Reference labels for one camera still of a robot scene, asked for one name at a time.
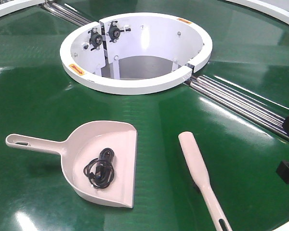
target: sticker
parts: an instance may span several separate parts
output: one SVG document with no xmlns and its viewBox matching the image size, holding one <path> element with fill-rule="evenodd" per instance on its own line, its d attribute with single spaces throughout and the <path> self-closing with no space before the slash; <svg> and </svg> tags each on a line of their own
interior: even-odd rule
<svg viewBox="0 0 289 231">
<path fill-rule="evenodd" d="M 184 22 L 184 23 L 187 23 L 187 24 L 192 24 L 192 22 L 186 20 L 186 19 L 183 19 L 183 18 L 178 18 L 179 21 L 181 22 Z"/>
<path fill-rule="evenodd" d="M 80 76 L 83 76 L 85 74 L 85 72 L 79 66 L 76 66 L 75 64 L 70 64 L 69 67 L 72 68 L 73 71 L 75 71 Z"/>
</svg>

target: brush handle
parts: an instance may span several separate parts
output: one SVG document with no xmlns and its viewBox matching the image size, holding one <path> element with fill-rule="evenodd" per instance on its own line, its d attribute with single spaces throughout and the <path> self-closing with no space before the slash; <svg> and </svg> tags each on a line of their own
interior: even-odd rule
<svg viewBox="0 0 289 231">
<path fill-rule="evenodd" d="M 211 188 L 207 167 L 196 143 L 193 133 L 182 132 L 179 135 L 180 145 L 191 173 L 206 202 L 217 231 L 232 231 L 225 214 Z"/>
</svg>

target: white circular housing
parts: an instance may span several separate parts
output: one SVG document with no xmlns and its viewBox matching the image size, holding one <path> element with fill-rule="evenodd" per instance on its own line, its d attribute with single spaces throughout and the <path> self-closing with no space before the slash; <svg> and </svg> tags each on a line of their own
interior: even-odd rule
<svg viewBox="0 0 289 231">
<path fill-rule="evenodd" d="M 112 32 L 120 30 L 119 38 Z M 90 42 L 91 33 L 103 43 Z M 209 60 L 212 40 L 198 25 L 159 13 L 119 14 L 78 28 L 60 48 L 65 71 L 103 92 L 136 95 L 183 83 Z"/>
</svg>

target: pink dustpan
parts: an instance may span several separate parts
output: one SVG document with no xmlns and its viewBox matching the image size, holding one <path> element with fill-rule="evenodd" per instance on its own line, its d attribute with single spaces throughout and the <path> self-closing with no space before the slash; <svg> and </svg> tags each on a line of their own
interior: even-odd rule
<svg viewBox="0 0 289 231">
<path fill-rule="evenodd" d="M 93 121 L 75 129 L 62 142 L 11 134 L 6 144 L 13 148 L 58 154 L 67 182 L 82 198 L 100 205 L 133 207 L 137 131 L 128 123 Z M 111 148 L 115 156 L 115 178 L 105 189 L 95 189 L 84 175 L 84 167 Z"/>
</svg>

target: green conveyor belt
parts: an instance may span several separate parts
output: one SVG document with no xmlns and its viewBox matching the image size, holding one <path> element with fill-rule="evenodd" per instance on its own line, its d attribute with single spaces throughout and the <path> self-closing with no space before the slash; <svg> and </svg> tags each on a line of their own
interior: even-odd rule
<svg viewBox="0 0 289 231">
<path fill-rule="evenodd" d="M 129 12 L 186 18 L 212 37 L 204 74 L 289 115 L 289 26 L 219 0 L 64 1 L 90 20 Z M 289 220 L 289 185 L 275 173 L 289 142 L 185 84 L 149 95 L 89 89 L 65 73 L 59 56 L 77 26 L 38 6 L 0 18 L 0 231 L 212 231 L 193 187 L 178 134 L 194 133 L 211 184 L 234 231 L 270 231 Z M 138 131 L 134 208 L 80 198 L 65 180 L 60 157 L 8 148 L 18 133 L 63 141 L 94 120 Z"/>
</svg>

